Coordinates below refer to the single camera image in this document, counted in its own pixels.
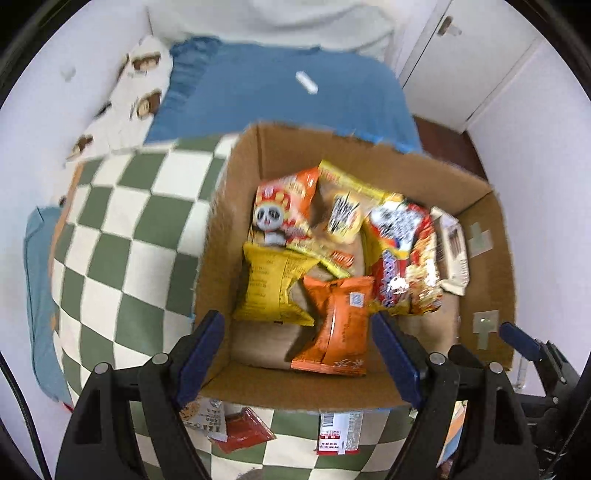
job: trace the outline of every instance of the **wooden floor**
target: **wooden floor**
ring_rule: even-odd
[[[466,132],[459,134],[417,116],[414,120],[425,152],[439,160],[455,163],[486,180],[480,158]]]

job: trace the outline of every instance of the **screw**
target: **screw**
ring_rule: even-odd
[[[435,365],[443,365],[445,363],[445,355],[439,352],[433,352],[429,355],[429,361]]]
[[[99,363],[95,366],[95,374],[104,374],[107,370],[109,369],[109,364],[106,364],[104,362]]]
[[[152,363],[154,365],[164,365],[168,362],[168,355],[166,353],[157,353],[152,357]]]
[[[491,362],[488,365],[488,368],[490,368],[491,372],[493,372],[494,374],[498,375],[503,373],[503,366],[499,362]]]

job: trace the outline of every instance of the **green and white checkered fabric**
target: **green and white checkered fabric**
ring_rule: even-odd
[[[191,332],[210,199],[238,135],[86,162],[56,243],[54,346],[76,403],[99,362],[136,367]]]
[[[242,406],[224,403],[226,414]],[[316,455],[317,414],[252,407],[275,440],[223,453],[204,433],[187,429],[213,480],[383,480],[410,431],[410,408],[363,413],[359,453]],[[136,438],[151,480],[163,479],[140,403],[132,405]]]
[[[191,332],[209,202],[237,139],[152,145],[84,164],[51,285],[54,345],[73,404],[96,364],[143,365]],[[161,479],[141,404],[131,407],[147,473]],[[226,413],[241,408],[225,404]],[[360,453],[318,456],[317,414],[254,410],[275,440],[225,454],[187,429],[213,480],[381,480],[411,422],[406,407],[364,412]]]

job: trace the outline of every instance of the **cabinet door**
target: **cabinet door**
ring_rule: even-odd
[[[462,132],[537,35],[505,0],[453,0],[404,86],[411,112]]]

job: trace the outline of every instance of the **snack package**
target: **snack package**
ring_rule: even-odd
[[[285,245],[288,239],[309,236],[310,203],[318,175],[318,169],[311,168],[259,185],[252,215],[258,243]]]
[[[354,455],[359,453],[362,411],[321,413],[316,455]]]
[[[185,426],[201,430],[212,439],[227,441],[226,419],[221,400],[197,397],[181,410],[180,416]]]
[[[352,266],[359,230],[369,211],[379,205],[385,192],[339,170],[326,160],[319,167],[319,189],[326,214],[308,237],[294,238],[287,247],[318,258],[337,278],[354,275]]]
[[[435,312],[443,294],[429,212],[394,193],[371,210],[363,231],[366,273],[375,277],[378,309],[393,315]]]
[[[368,305],[372,277],[323,282],[304,277],[304,286],[324,323],[320,332],[292,361],[296,370],[324,374],[365,375]]]
[[[437,268],[439,284],[454,295],[464,296],[470,281],[464,232],[457,218],[438,207],[431,209],[437,233]]]
[[[231,453],[240,448],[254,447],[277,438],[250,407],[244,407],[240,413],[228,415],[226,430],[228,431],[227,441],[220,442],[214,439],[216,445],[224,453]]]
[[[249,242],[243,250],[249,264],[248,286],[233,318],[314,325],[314,319],[290,299],[288,292],[318,260]]]

